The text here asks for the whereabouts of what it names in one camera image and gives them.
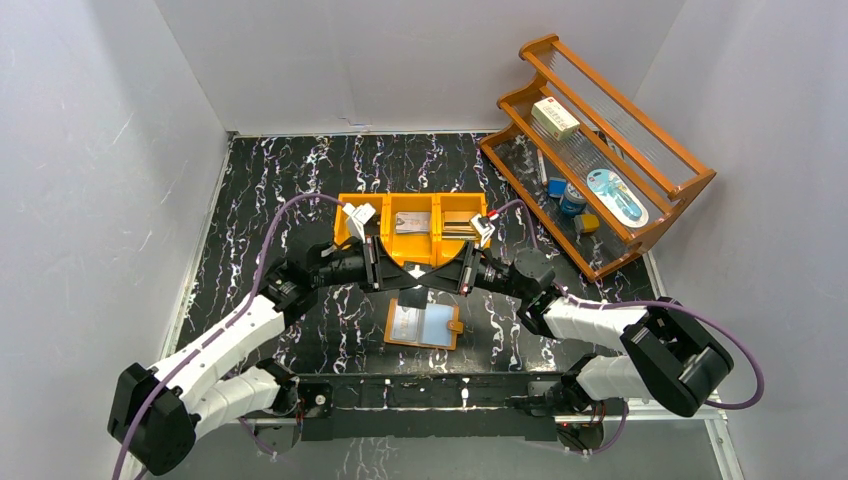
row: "blue can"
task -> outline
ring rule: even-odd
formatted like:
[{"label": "blue can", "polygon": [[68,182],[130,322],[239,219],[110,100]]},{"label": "blue can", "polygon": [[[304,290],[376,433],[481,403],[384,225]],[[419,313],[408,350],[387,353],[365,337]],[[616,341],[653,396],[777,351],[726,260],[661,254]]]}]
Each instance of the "blue can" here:
[{"label": "blue can", "polygon": [[565,185],[565,191],[559,199],[559,209],[569,217],[575,217],[586,210],[586,199],[574,188],[571,182]]}]

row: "yellow block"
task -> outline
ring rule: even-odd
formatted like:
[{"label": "yellow block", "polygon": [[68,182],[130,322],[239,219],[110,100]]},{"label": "yellow block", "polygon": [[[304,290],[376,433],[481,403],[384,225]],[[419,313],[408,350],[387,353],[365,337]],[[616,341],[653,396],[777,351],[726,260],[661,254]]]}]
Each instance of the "yellow block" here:
[{"label": "yellow block", "polygon": [[600,226],[601,222],[598,220],[598,217],[591,213],[584,213],[574,217],[574,228],[579,234],[594,233]]}]

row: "blue object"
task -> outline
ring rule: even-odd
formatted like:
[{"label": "blue object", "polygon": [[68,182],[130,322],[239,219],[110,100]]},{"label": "blue object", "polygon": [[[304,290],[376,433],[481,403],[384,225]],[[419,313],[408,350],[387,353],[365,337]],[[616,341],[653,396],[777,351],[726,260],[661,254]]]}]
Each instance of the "blue object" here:
[{"label": "blue object", "polygon": [[564,178],[551,177],[548,179],[548,196],[551,198],[560,198],[565,193],[565,186],[568,184]]},{"label": "blue object", "polygon": [[641,220],[642,209],[630,196],[630,189],[618,175],[605,168],[599,168],[589,172],[587,180],[593,192],[612,198],[624,216],[634,222]]},{"label": "blue object", "polygon": [[424,328],[421,329],[421,343],[450,347],[453,343],[453,332],[448,328],[448,322],[453,320],[453,305],[428,303],[424,310]]},{"label": "blue object", "polygon": [[565,186],[562,198],[559,200],[559,209],[569,217],[575,217],[586,210],[586,199],[583,198],[583,195],[580,195],[574,185],[568,183]]}]

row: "small box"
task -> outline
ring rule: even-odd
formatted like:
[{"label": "small box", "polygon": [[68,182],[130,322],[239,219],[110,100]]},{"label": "small box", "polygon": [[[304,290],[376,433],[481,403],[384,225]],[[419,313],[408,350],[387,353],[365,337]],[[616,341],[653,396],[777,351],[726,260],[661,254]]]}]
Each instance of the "small box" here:
[{"label": "small box", "polygon": [[533,118],[557,140],[567,138],[580,126],[580,122],[554,97],[543,98],[534,103],[532,113]]},{"label": "small box", "polygon": [[428,233],[430,212],[398,212],[395,216],[395,233]]}]

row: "white box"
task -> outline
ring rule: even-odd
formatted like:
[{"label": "white box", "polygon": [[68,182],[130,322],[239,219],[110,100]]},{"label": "white box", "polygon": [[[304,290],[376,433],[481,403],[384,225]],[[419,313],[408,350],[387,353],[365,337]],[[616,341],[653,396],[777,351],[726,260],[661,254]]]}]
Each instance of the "white box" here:
[{"label": "white box", "polygon": [[562,140],[577,130],[577,121],[554,97],[547,97],[533,104],[533,118],[555,139]]}]

